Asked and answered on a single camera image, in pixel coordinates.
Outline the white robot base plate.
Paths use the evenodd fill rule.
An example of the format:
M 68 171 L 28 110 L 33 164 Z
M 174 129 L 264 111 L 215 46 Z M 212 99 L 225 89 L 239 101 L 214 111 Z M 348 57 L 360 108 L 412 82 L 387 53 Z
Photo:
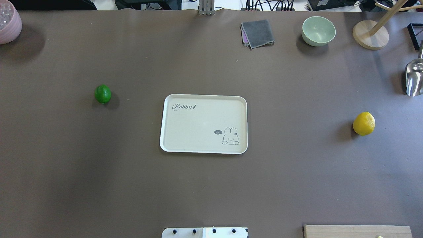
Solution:
M 249 238 L 244 227 L 177 227 L 163 230 L 162 238 Z

